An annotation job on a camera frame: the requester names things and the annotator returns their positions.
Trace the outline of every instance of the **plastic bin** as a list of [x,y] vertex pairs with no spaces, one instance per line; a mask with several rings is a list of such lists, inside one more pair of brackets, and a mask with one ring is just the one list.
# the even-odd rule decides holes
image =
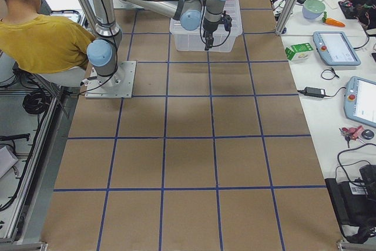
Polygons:
[[[243,28],[241,26],[239,0],[226,0],[224,10],[226,10],[226,13],[229,14],[232,18],[231,34],[223,45],[219,47],[213,47],[210,49],[210,51],[230,52],[234,46],[236,37],[241,35],[241,33],[243,32]],[[187,31],[180,25],[180,21],[171,19],[170,32],[174,37],[177,50],[204,51],[205,45],[200,39],[200,28],[197,28],[194,31]],[[224,26],[219,25],[218,30],[213,33],[213,45],[221,44],[228,34],[229,32],[226,32],[224,30]]]

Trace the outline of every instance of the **yellow shirt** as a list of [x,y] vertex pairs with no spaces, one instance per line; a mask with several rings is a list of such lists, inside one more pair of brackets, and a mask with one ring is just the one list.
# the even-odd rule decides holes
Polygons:
[[64,16],[39,15],[22,24],[0,22],[0,50],[30,73],[87,67],[86,48],[95,37]]

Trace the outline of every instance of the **green box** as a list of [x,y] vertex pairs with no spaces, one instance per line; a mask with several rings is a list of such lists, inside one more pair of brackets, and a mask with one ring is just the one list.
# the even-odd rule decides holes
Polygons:
[[284,50],[290,61],[308,58],[313,51],[309,43],[294,44]]

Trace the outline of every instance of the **bowl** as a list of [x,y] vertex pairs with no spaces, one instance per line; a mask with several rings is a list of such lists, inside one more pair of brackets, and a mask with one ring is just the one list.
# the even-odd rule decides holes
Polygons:
[[306,0],[301,11],[305,18],[316,19],[325,11],[325,4],[319,0]]

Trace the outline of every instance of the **orange carrot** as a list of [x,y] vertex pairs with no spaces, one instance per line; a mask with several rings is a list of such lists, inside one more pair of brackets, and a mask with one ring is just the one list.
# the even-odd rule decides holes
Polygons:
[[343,28],[345,26],[345,24],[342,23],[342,22],[340,22],[340,21],[337,21],[337,20],[332,19],[332,18],[327,18],[327,13],[326,12],[324,12],[323,22],[325,24],[328,24],[328,25],[331,25],[331,26],[339,26],[341,28]]

